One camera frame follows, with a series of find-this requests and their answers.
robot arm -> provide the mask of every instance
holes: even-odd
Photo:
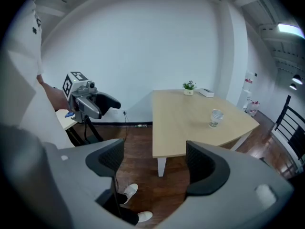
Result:
[[[95,83],[89,81],[81,72],[69,72],[62,86],[69,107],[75,113],[73,120],[82,123],[85,115],[101,119],[109,108],[121,107],[115,98],[97,91]]]

ceiling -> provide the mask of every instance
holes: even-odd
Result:
[[[36,0],[42,20],[42,40],[77,6],[87,0]],[[295,19],[278,0],[233,0],[244,12],[247,25],[263,39],[276,66],[290,73],[301,72],[305,77],[305,47],[303,39],[278,32],[279,23],[298,26]]]

sneaker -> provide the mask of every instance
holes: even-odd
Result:
[[[153,217],[152,212],[150,211],[144,211],[138,214],[139,216],[139,221],[138,222],[144,222],[149,220],[151,217]]]
[[[126,204],[137,191],[138,191],[137,184],[133,183],[129,185],[124,191],[124,194],[127,196],[127,201],[124,204]]]

wooden floor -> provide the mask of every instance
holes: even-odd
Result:
[[[237,151],[247,153],[256,158],[264,157],[281,175],[289,178],[295,171],[290,156],[270,136],[274,125],[267,117],[258,112],[255,120],[260,125]],[[84,126],[74,126],[83,137]],[[105,139],[125,138],[125,127],[96,126]],[[158,177],[157,160],[152,158],[153,128],[128,127],[125,142],[124,160],[117,172],[119,192],[132,184],[139,185],[138,192],[132,197],[126,208],[135,212],[151,211],[153,218],[139,223],[137,227],[153,228],[172,214],[184,200],[186,187],[189,185],[189,172],[184,161],[185,157],[167,158],[164,177]]]

blue object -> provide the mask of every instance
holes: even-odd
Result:
[[[70,117],[70,116],[73,116],[73,115],[74,115],[74,112],[68,112],[68,113],[65,115],[65,118]]]

